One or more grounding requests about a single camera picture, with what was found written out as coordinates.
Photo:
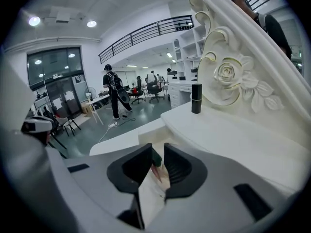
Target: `drawer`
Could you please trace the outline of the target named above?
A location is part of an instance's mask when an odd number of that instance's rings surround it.
[[[170,98],[173,100],[176,100],[176,102],[179,101],[179,96],[177,96],[177,95],[170,94]]]
[[[178,86],[177,85],[169,85],[169,90],[178,91]]]
[[[192,86],[187,86],[187,85],[181,85],[180,86],[180,91],[189,91],[189,92],[192,92]]]
[[[179,104],[174,103],[174,102],[171,101],[171,108],[172,108],[172,109],[173,109],[173,108],[176,108],[176,107],[178,107],[178,106],[179,106]]]
[[[179,95],[179,91],[168,90],[168,94],[169,94],[169,95],[175,95],[175,96],[178,96],[178,95]]]

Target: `gray floor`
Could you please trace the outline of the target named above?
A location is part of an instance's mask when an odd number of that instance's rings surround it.
[[[119,127],[111,128],[102,141],[121,135],[148,122],[156,120],[160,118],[162,113],[171,109],[171,104],[168,101],[167,96],[165,96],[164,100],[159,99],[159,103],[157,103],[156,100],[152,100],[151,103],[149,103],[148,98],[146,101],[139,102],[140,104],[134,102],[134,104],[131,105],[133,111],[126,113],[129,118],[135,118],[136,120],[128,121]],[[112,120],[112,110],[105,109],[105,107],[97,110],[104,125],[102,125],[99,121],[96,123],[92,117],[80,125],[81,130],[75,130],[75,136],[72,135],[70,130],[68,130],[69,137],[66,132],[63,132],[57,136],[57,139],[65,145],[67,150],[62,148],[57,142],[54,141],[54,139],[51,139],[52,144],[69,158],[89,155],[90,149],[93,145],[97,144],[101,137],[105,134],[107,127]],[[125,120],[120,118],[117,122],[121,124],[125,122]]]

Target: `light fixture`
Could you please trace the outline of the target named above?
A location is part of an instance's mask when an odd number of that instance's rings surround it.
[[[87,23],[87,26],[88,26],[89,28],[93,28],[93,27],[96,26],[96,24],[97,24],[96,21],[89,21],[89,22]]]
[[[28,21],[30,26],[37,26],[40,23],[40,18],[39,17],[32,17]]]

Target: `paper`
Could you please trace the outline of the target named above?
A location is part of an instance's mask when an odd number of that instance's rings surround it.
[[[52,103],[54,104],[54,106],[56,107],[57,110],[62,108],[62,102],[61,102],[60,98],[53,100]]]
[[[73,94],[73,92],[72,92],[72,91],[66,92],[66,94],[65,94],[65,99],[66,99],[66,101],[74,99],[74,94]]]

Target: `office chair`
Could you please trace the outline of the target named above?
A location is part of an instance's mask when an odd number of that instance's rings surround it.
[[[153,100],[153,99],[156,99],[157,102],[159,103],[159,98],[165,99],[164,96],[159,96],[159,95],[158,95],[158,93],[162,91],[162,88],[159,88],[159,87],[157,86],[156,81],[155,81],[155,82],[148,83],[148,78],[145,78],[145,81],[146,81],[146,83],[147,83],[147,90],[148,90],[148,92],[155,95],[154,97],[152,97],[152,98],[149,99],[149,102],[151,102],[151,100]]]
[[[139,104],[139,100],[145,100],[146,101],[146,99],[140,98],[140,96],[143,95],[143,94],[144,94],[144,92],[141,89],[141,77],[137,76],[137,93],[129,94],[130,96],[135,96],[135,98],[136,98],[134,101],[132,101],[132,104],[135,101],[138,101],[138,104]]]

